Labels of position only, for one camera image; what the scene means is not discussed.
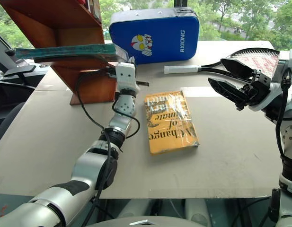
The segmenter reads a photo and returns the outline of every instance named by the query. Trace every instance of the blue case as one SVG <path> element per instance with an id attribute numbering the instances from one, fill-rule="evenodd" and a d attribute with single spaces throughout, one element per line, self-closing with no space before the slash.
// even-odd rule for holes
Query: blue case
<path id="1" fill-rule="evenodd" d="M 199 21 L 189 7 L 129 10 L 112 15 L 109 32 L 137 64 L 181 61 L 195 55 Z"/>

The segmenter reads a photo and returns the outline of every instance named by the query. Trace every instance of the robotic arm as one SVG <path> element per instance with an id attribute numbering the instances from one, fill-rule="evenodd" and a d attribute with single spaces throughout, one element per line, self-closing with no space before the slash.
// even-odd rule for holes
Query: robotic arm
<path id="1" fill-rule="evenodd" d="M 238 89 L 231 83 L 209 78 L 213 89 L 235 103 L 238 110 L 245 106 L 253 111 L 262 110 L 267 119 L 276 124 L 276 137 L 283 163 L 280 189 L 274 189 L 269 207 L 269 217 L 276 227 L 292 227 L 292 50 L 280 52 L 273 77 L 253 70 L 234 59 L 221 59 L 225 68 L 251 82 Z"/>
<path id="2" fill-rule="evenodd" d="M 135 81 L 135 66 L 119 63 L 116 66 L 119 98 L 115 110 L 128 116 L 135 116 L 135 98 L 139 88 Z M 71 180 L 46 189 L 0 218 L 0 227 L 67 227 L 93 198 L 99 185 L 105 181 L 104 189 L 113 182 L 117 169 L 120 148 L 130 130 L 131 118 L 115 113 L 105 131 L 110 138 L 111 157 L 106 179 L 108 145 L 105 134 L 76 161 Z"/>

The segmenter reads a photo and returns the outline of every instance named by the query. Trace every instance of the wooden shelf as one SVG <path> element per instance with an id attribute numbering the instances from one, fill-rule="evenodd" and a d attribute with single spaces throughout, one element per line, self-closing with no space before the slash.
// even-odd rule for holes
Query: wooden shelf
<path id="1" fill-rule="evenodd" d="M 76 0 L 0 0 L 0 4 L 35 48 L 104 44 L 101 23 Z M 49 59 L 51 67 L 74 92 L 82 71 L 109 65 L 95 58 Z M 81 85 L 85 103 L 113 101 L 116 80 L 106 75 L 92 77 Z"/>

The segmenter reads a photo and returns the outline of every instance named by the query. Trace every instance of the racket grip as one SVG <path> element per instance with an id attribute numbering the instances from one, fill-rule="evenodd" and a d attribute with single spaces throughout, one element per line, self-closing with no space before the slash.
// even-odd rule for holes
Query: racket grip
<path id="1" fill-rule="evenodd" d="M 198 72 L 200 65 L 165 66 L 164 74 Z"/>

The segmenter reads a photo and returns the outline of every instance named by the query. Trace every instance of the table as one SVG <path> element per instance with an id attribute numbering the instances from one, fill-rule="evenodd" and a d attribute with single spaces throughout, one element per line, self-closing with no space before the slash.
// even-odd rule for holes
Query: table
<path id="1" fill-rule="evenodd" d="M 137 97 L 141 129 L 122 146 L 115 181 L 102 198 L 247 198 L 270 195 L 278 187 L 282 165 L 275 126 L 263 112 L 237 111 L 209 88 L 208 74 L 163 74 L 164 65 L 208 64 L 247 47 L 272 48 L 267 41 L 199 41 L 188 61 L 138 66 L 137 79 L 150 82 Z M 180 89 L 200 146 L 152 157 L 143 99 Z M 36 195 L 71 178 L 77 158 L 100 136 L 81 107 L 69 105 L 71 95 L 50 70 L 27 100 L 0 141 L 0 193 Z M 111 105 L 90 104 L 87 110 L 107 125 Z"/>

